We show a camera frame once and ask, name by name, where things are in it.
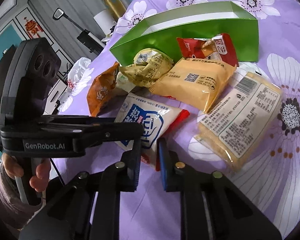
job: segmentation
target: purple bedsheet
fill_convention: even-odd
[[[113,65],[116,59],[108,49],[133,25],[167,9],[207,1],[220,0],[133,0],[112,39],[91,63],[60,114],[89,114],[89,87],[97,75]],[[282,109],[250,161],[232,174],[223,160],[193,138],[202,116],[198,109],[159,96],[149,97],[191,113],[187,122],[170,134],[169,148],[199,171],[222,170],[286,237],[300,220],[300,4],[297,0],[231,1],[258,18],[260,35],[259,62],[240,63],[231,85],[247,71],[256,71],[284,91]],[[113,100],[103,116],[115,117],[123,100]],[[55,161],[68,182],[82,170],[102,171],[118,161],[122,152],[116,143],[106,143],[87,150],[85,157]],[[180,239],[179,194],[165,193],[160,173],[143,163],[137,191],[121,195],[120,239]]]

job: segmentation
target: green box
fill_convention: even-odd
[[[142,49],[162,51],[175,62],[181,57],[176,38],[212,38],[228,33],[239,61],[258,61],[258,20],[230,1],[183,6],[143,19],[110,49],[123,66]]]

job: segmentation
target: blue label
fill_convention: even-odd
[[[123,122],[137,122],[143,124],[144,131],[141,141],[144,149],[151,148],[163,126],[163,118],[158,112],[145,111],[136,104],[132,105],[128,114],[123,119]],[[129,141],[121,141],[121,143],[127,146]]]

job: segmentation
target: finger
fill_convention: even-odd
[[[50,159],[44,159],[35,170],[35,174],[39,179],[44,179],[50,176],[51,163]]]
[[[33,176],[30,179],[30,186],[34,188],[37,192],[44,191],[48,186],[49,179],[39,179],[36,176]]]
[[[12,158],[6,153],[3,153],[1,159],[4,169],[10,178],[14,179],[15,176],[23,176],[23,168],[17,163],[17,161],[14,158]]]

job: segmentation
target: sleeve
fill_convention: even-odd
[[[0,218],[13,228],[22,228],[27,221],[38,211],[42,203],[38,206],[23,204],[20,200],[18,190],[13,185],[9,176],[0,167]]]

